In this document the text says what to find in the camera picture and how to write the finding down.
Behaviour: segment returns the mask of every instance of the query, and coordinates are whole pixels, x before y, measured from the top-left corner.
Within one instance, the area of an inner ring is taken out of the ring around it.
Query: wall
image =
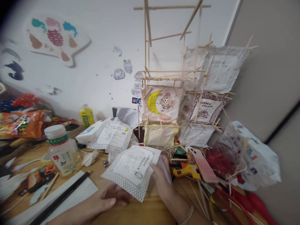
[[[198,0],[186,0],[184,4],[195,5]],[[204,0],[211,8],[203,9],[200,44],[206,44],[213,33],[215,45],[223,45],[227,38],[239,0]],[[150,6],[180,5],[180,0],[150,0]],[[143,6],[142,0],[23,0],[7,21],[2,35],[13,39],[11,45],[21,57],[24,80],[16,81],[7,74],[9,68],[1,70],[1,80],[7,86],[21,92],[31,92],[49,103],[55,113],[62,117],[79,118],[82,102],[93,108],[97,119],[112,116],[112,107],[132,107],[134,74],[144,68],[143,11],[133,7]],[[68,68],[55,57],[30,52],[24,46],[24,21],[34,12],[55,12],[76,24],[91,39],[91,44],[75,56],[76,67]],[[150,12],[152,38],[181,33],[193,9],[156,10]],[[193,20],[186,36],[186,46],[196,45],[198,16]],[[121,57],[113,47],[121,47]],[[179,37],[153,42],[150,53],[151,69],[181,69],[182,41]],[[130,59],[133,72],[126,73],[122,80],[111,75],[117,68],[123,69],[123,60]],[[5,56],[5,63],[11,58]],[[62,93],[47,94],[46,85],[57,87]]]
[[[244,0],[228,45],[259,45],[242,66],[232,92],[237,95],[225,108],[265,141],[300,98],[299,53],[300,2],[297,0]],[[228,123],[222,114],[221,125]],[[282,182],[259,189],[278,224],[297,224],[300,208],[298,138],[300,112],[269,144],[279,157]]]

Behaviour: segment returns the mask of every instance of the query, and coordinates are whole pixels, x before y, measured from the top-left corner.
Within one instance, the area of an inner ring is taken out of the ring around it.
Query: yellow bottle
[[[79,114],[81,116],[82,123],[84,126],[89,127],[90,125],[95,123],[93,110],[89,108],[86,103],[82,104]]]

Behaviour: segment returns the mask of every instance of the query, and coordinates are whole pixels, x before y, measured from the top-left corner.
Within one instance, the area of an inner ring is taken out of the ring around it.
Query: white bottle cap
[[[47,127],[44,132],[48,139],[60,138],[67,134],[65,127],[61,124]]]

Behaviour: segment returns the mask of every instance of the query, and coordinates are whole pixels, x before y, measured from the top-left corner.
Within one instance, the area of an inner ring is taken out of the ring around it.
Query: yellow glue gun
[[[193,165],[187,163],[181,163],[182,165],[182,169],[176,170],[173,169],[173,174],[175,177],[182,177],[184,175],[191,175],[193,177],[194,180],[201,180],[200,174],[197,173],[197,165],[195,164],[194,167]]]

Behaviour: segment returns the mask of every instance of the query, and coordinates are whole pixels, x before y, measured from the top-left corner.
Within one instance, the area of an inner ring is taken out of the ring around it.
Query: black pencil
[[[74,184],[72,184],[64,193],[62,193],[51,205],[49,205],[40,215],[38,215],[30,225],[40,225],[50,214],[72,194],[76,188],[90,175],[89,172],[83,174]]]

